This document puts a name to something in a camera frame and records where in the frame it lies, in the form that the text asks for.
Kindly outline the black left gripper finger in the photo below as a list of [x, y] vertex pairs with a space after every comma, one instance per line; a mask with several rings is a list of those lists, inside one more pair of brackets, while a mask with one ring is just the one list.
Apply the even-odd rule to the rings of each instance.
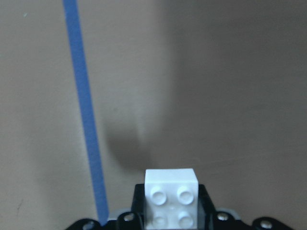
[[83, 218], [72, 223], [66, 230], [144, 230], [145, 203], [144, 184], [136, 184], [129, 211], [108, 220], [106, 224]]

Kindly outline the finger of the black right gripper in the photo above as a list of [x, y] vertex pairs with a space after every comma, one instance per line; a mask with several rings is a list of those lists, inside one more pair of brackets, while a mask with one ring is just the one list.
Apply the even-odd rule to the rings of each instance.
[[217, 209], [205, 187], [199, 185], [198, 191], [198, 229], [199, 230], [292, 230], [289, 225], [271, 217], [260, 217], [246, 224], [238, 214], [230, 209]]

